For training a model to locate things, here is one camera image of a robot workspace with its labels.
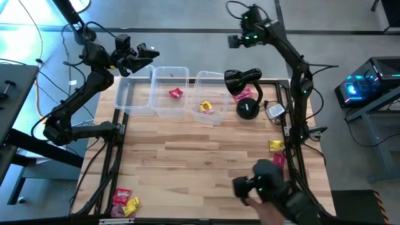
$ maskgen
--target lamp base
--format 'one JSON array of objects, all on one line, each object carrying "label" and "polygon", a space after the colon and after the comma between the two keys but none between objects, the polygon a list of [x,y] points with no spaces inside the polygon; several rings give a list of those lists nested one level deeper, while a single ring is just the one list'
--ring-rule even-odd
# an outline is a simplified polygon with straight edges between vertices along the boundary
[{"label": "lamp base", "polygon": [[254,119],[257,117],[259,111],[258,102],[251,97],[245,97],[236,106],[236,112],[243,119]]}]

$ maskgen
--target warning stripe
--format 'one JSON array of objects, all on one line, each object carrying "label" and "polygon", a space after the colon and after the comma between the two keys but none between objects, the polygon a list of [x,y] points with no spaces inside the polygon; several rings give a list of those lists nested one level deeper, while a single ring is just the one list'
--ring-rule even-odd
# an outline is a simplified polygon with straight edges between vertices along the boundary
[{"label": "warning stripe", "polygon": [[386,210],[383,207],[383,202],[381,200],[381,195],[379,195],[379,193],[377,191],[374,191],[374,195],[375,195],[377,204],[379,205],[379,208],[381,209],[381,213],[382,213],[382,216],[383,216],[383,219],[384,219],[385,223],[386,224],[390,224],[389,218],[388,218],[388,214],[386,214]]}]

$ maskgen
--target black desk lamp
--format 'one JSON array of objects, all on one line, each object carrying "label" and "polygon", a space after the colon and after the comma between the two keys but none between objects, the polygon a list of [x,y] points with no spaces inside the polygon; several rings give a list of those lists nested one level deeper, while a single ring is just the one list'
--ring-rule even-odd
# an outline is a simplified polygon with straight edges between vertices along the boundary
[{"label": "black desk lamp", "polygon": [[240,94],[246,84],[253,84],[256,87],[258,92],[257,101],[251,97],[245,97],[240,100],[236,106],[236,112],[243,119],[254,119],[259,112],[259,104],[263,99],[263,90],[261,90],[260,85],[257,81],[261,78],[263,74],[260,69],[250,69],[245,72],[237,71],[237,70],[228,70],[225,71],[224,80],[228,91],[232,95]]}]

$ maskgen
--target computer tower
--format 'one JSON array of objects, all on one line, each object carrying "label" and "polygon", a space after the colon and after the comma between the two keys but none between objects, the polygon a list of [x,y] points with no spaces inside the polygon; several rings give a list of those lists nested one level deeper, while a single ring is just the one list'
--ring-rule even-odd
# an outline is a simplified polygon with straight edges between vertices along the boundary
[{"label": "computer tower", "polygon": [[357,108],[399,85],[400,56],[371,57],[334,91],[342,108]]}]

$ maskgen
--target butcher block tabletop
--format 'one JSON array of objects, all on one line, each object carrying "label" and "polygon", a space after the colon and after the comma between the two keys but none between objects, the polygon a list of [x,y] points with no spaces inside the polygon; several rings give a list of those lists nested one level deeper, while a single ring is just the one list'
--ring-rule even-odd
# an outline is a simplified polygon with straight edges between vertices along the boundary
[{"label": "butcher block tabletop", "polygon": [[[95,124],[113,120],[118,83],[116,77],[114,84],[101,92]],[[184,95],[191,96],[193,84],[190,87]],[[261,87],[263,99],[277,100],[274,85],[263,84]],[[132,100],[147,101],[149,92],[149,84],[135,84]],[[257,98],[257,91],[252,89],[252,92]],[[171,98],[166,97],[165,101],[171,101]],[[307,116],[312,113],[308,102]],[[120,123],[122,118],[123,111],[119,116]],[[315,125],[313,117],[308,121],[309,126]],[[219,126],[197,122],[189,111],[182,118],[164,118],[157,114],[153,117],[129,116],[117,188],[130,189],[132,197],[139,197],[142,208],[137,212],[137,218],[257,219],[253,209],[243,206],[234,197],[231,183],[238,176],[253,176],[251,168],[258,159],[272,160],[275,152],[269,150],[270,140],[283,140],[281,126],[268,119],[263,107],[253,120],[240,118],[232,97],[226,118]],[[94,138],[90,139],[88,144],[94,141]],[[81,176],[103,144],[100,140],[86,151]],[[310,140],[307,144],[321,150],[318,142]],[[77,193],[73,212],[81,209],[99,186],[105,153],[106,150],[102,151],[89,168]],[[302,156],[311,191],[329,213],[335,214],[323,158],[305,146]],[[287,166],[284,175],[287,179]],[[104,192],[102,211],[106,208],[108,192],[109,186]]]}]

